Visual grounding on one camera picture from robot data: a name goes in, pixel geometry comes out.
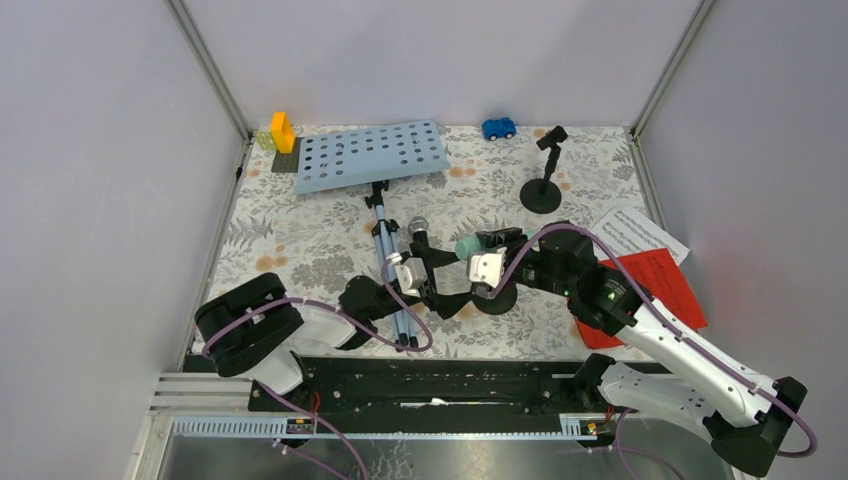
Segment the mint green microphone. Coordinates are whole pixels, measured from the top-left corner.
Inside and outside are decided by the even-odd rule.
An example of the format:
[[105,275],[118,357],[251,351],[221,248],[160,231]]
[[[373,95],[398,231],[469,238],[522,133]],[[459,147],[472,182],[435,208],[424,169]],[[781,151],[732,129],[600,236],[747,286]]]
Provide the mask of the mint green microphone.
[[[537,233],[537,230],[530,230],[530,231],[524,231],[523,230],[523,232],[524,232],[524,240],[521,241],[520,243],[516,244],[516,245],[522,245],[523,243],[525,243],[527,240],[532,238]],[[491,250],[491,251],[483,250],[480,246],[479,241],[477,240],[477,238],[475,236],[475,233],[472,234],[472,235],[469,235],[467,237],[464,237],[461,240],[456,242],[454,250],[455,250],[455,253],[460,260],[468,260],[473,254],[495,251],[495,250]]]

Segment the black silver microphone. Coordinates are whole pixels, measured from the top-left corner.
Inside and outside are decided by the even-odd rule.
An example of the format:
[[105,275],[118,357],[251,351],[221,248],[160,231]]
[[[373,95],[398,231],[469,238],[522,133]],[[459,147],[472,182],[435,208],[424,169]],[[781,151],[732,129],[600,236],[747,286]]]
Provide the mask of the black silver microphone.
[[422,216],[413,217],[407,226],[408,234],[410,235],[412,243],[419,243],[421,245],[428,246],[429,245],[429,237],[428,237],[428,229],[429,223]]

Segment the black microphone stand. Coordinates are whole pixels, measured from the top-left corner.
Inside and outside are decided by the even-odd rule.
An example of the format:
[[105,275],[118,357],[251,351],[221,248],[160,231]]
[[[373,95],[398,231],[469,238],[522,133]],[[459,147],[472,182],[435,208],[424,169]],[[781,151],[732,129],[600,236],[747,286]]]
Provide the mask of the black microphone stand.
[[[475,284],[474,291],[479,289],[484,290],[484,284]],[[509,312],[517,303],[518,290],[514,283],[507,284],[504,289],[495,297],[488,299],[476,293],[472,294],[472,303],[474,306],[487,315],[503,315]]]
[[521,188],[519,199],[521,204],[536,214],[549,214],[561,205],[562,194],[557,185],[551,181],[562,148],[561,144],[568,139],[568,133],[562,126],[555,126],[536,141],[540,151],[547,151],[548,157],[544,166],[543,176],[527,181]]

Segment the white sheet music page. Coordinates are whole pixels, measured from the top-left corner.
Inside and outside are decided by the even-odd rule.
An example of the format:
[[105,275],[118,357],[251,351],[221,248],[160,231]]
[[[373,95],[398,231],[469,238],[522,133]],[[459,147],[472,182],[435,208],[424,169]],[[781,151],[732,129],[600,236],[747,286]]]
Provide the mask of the white sheet music page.
[[634,207],[607,213],[590,232],[597,236],[616,257],[666,249],[677,265],[690,249]]

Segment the light blue music stand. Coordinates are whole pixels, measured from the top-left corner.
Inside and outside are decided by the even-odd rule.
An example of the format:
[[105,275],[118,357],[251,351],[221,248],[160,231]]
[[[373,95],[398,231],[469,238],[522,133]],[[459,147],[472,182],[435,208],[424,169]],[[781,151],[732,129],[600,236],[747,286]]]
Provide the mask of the light blue music stand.
[[384,194],[391,181],[447,169],[449,163],[432,120],[378,125],[302,137],[294,193],[306,195],[343,187],[366,185],[365,203],[377,221],[372,233],[379,277],[357,277],[343,292],[337,306],[306,300],[300,310],[305,321],[297,334],[340,350],[356,349],[377,338],[374,321],[387,317],[396,337],[388,345],[420,352],[430,347],[432,335],[415,319],[411,307],[421,298],[400,292],[388,256],[400,252],[397,226],[386,214]]

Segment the red sheet music page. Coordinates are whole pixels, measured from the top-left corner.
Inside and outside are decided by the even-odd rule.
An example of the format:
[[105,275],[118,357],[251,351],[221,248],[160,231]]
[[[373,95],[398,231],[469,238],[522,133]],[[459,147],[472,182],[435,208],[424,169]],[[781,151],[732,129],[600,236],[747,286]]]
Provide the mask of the red sheet music page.
[[[655,249],[618,258],[633,278],[646,291],[659,298],[677,319],[696,331],[708,326],[696,296],[668,249]],[[590,350],[624,345],[622,341],[577,320],[574,321],[572,333],[578,334]]]

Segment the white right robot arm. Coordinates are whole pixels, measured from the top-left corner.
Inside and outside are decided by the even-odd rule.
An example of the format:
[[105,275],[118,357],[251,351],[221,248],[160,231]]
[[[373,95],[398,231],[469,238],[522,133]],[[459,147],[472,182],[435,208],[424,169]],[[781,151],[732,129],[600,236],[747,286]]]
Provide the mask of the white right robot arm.
[[604,243],[569,222],[533,236],[519,228],[479,232],[460,241],[476,294],[492,299],[511,284],[562,296],[582,324],[647,354],[672,380],[640,379],[601,354],[591,355],[573,386],[575,402],[597,412],[612,404],[684,428],[735,469],[765,477],[783,441],[800,426],[806,387],[762,374],[688,327],[651,295],[615,256],[597,258]]

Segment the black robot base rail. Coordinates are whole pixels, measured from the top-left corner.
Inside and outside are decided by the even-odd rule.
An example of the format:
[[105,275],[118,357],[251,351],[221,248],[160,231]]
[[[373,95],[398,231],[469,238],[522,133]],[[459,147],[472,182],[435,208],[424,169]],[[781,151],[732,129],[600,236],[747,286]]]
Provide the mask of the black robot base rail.
[[306,357],[287,400],[345,434],[553,433],[562,414],[613,408],[576,381],[576,361]]

